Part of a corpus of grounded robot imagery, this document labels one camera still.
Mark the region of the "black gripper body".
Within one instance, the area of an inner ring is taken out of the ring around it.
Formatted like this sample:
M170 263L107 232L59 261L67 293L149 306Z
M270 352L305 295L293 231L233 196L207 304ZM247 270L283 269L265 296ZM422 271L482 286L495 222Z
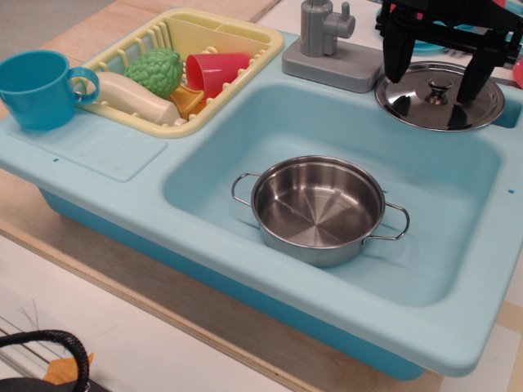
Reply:
M409 26L415 41L472 55L492 47L496 66L514 63L521 50L522 18L494 1L384 1L376 17L381 37L389 20Z

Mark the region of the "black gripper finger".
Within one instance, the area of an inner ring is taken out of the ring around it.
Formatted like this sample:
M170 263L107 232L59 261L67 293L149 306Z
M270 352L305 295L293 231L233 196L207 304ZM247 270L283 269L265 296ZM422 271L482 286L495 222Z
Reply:
M389 20L383 26L382 37L385 75L398 83L410 65L415 35L409 26Z
M476 50L463 74L457 97L459 103L471 102L478 96L496 64L496 49L484 47Z

